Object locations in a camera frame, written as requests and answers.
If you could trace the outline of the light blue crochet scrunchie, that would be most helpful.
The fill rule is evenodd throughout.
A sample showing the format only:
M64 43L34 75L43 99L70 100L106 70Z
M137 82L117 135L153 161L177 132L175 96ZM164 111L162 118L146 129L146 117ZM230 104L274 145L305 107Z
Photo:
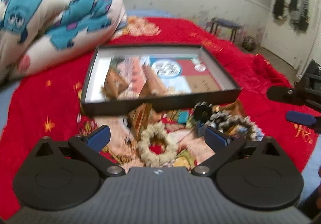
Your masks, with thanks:
M261 141L265 133L249 116L230 116L226 121L219 123L218 130L228 136L243 137L250 141Z

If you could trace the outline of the white lace scrunchie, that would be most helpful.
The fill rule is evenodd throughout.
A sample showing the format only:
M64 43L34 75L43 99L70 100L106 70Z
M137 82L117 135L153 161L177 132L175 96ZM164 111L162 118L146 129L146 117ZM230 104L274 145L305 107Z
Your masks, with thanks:
M211 115L210 121L217 128L220 123L226 122L230 117L231 114L228 111L218 111Z

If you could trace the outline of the brown triangular snack packet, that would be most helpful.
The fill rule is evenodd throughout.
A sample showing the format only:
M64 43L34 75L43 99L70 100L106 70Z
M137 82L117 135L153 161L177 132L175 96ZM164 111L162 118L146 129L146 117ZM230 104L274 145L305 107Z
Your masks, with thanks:
M124 80L118 72L109 67L104 85L102 87L102 93L110 99L117 99L118 96L127 90L129 84Z
M143 65L143 71L146 82L139 93L139 97L166 95L168 90L153 69L150 66Z
M141 132L145 130L148 124L154 124L161 120L161 115L154 111L150 103L144 103L132 110L128 115L131 123L131 131L134 138L139 141Z
M212 109L213 112L223 112L227 111L230 115L235 116L239 115L242 117L246 116L246 113L243 109L242 103L239 99L237 99L235 102L226 104L226 105L215 105L214 108Z

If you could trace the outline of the black white-trimmed scrunchie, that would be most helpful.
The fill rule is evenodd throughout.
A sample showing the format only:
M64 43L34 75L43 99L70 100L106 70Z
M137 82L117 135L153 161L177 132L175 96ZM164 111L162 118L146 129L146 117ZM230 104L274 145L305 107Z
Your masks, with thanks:
M196 121L206 123L213 114L212 104L207 102L197 103L194 107L193 118Z

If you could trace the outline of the teal binder clip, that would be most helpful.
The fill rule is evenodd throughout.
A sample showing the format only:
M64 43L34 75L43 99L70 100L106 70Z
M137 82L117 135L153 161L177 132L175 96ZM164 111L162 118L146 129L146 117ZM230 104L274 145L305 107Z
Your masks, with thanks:
M179 124L186 124L189 120L189 111L188 110L181 110L178 113L177 123Z

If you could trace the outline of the cream crochet scrunchie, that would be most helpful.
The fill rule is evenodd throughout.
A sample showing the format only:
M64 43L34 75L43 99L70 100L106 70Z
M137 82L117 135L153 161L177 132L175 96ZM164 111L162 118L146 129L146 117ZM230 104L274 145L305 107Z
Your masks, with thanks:
M140 134L137 152L140 160L148 167L162 167L177 155L177 143L162 122L149 124Z

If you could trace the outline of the white door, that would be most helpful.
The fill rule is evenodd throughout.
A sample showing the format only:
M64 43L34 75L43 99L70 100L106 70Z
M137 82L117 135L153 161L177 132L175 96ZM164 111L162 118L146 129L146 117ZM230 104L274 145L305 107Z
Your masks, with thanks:
M314 43L319 13L319 0L272 0L262 47L300 68Z

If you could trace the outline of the dark patterned ball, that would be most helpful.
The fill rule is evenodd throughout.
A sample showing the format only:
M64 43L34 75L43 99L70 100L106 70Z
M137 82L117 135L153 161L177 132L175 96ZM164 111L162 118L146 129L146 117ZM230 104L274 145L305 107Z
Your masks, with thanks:
M255 39L252 36L247 36L242 42L242 47L247 51L254 51L256 48Z

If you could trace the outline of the black shallow box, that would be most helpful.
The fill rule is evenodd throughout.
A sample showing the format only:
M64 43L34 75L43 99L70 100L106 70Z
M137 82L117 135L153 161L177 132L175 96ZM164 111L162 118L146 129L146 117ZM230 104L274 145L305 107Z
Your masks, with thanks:
M201 45L109 46L95 50L80 103L89 116L117 116L144 103L156 111L233 103L241 89Z

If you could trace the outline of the colourful history textbook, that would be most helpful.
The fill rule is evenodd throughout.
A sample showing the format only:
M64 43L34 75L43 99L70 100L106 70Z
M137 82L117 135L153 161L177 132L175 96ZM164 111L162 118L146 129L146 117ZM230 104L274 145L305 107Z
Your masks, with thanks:
M114 68L129 84L127 90L117 99L148 97L139 97L146 82L143 65L150 66L163 82L168 90L164 96L222 90L217 79L199 55L114 56L111 58L109 67Z

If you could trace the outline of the dark hanging clothes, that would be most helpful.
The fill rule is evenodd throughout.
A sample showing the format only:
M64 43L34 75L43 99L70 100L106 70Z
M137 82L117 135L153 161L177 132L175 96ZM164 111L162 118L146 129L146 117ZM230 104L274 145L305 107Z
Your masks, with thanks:
M275 0L273 18L289 19L294 30L305 33L309 27L309 0Z

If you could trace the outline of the blue bed sheet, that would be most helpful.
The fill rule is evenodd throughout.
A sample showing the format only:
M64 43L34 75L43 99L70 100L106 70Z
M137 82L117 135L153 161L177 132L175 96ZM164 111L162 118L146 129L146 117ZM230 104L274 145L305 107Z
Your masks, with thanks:
M20 86L20 80L12 81L7 84L1 85L0 91L0 132L7 124L8 110L10 107L12 95L15 90Z

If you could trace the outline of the blue seat metal stool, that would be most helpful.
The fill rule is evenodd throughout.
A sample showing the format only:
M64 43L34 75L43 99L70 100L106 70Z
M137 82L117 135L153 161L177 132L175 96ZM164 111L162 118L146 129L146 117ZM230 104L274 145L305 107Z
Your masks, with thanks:
M237 31L239 31L242 26L233 21L222 19L222 18L212 18L210 21L208 21L205 24L205 29L210 34L213 34L215 36L218 35L219 27L231 30L230 41L234 43L236 39Z

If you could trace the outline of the monster cartoon white quilt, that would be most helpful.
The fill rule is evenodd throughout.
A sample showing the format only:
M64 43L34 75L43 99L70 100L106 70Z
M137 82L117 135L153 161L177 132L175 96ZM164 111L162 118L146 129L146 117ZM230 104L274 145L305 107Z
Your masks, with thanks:
M1 82L81 55L126 23L124 0L1 0Z

